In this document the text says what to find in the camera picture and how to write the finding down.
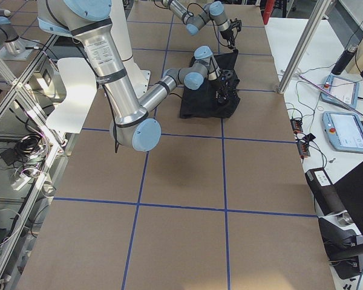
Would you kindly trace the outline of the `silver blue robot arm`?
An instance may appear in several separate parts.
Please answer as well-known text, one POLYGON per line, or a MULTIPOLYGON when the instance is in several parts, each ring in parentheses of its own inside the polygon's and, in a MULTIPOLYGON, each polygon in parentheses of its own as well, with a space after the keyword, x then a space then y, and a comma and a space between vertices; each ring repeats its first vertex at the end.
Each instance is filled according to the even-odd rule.
POLYGON ((241 31, 242 23, 240 19, 231 20, 228 18, 222 2, 214 1, 203 7, 198 4, 201 8, 199 14, 194 14, 180 1, 165 0, 160 1, 160 3, 159 8, 172 11, 186 26, 190 35, 195 36, 206 24, 213 22, 213 26, 217 27, 220 35, 226 41, 226 44, 219 43, 230 50, 236 49, 235 40, 241 31))
POLYGON ((41 30, 72 37, 84 47, 97 83, 108 97, 113 116, 111 134, 115 145, 147 152, 156 147, 161 137, 157 120, 148 115, 178 85, 198 90, 205 81, 214 88, 214 100, 229 117, 237 108, 239 98, 231 83, 233 72, 219 67, 208 46, 194 52, 195 61, 188 68, 168 69, 163 77, 138 97, 121 59, 111 30, 117 21, 111 17, 115 7, 111 1, 38 1, 41 30))

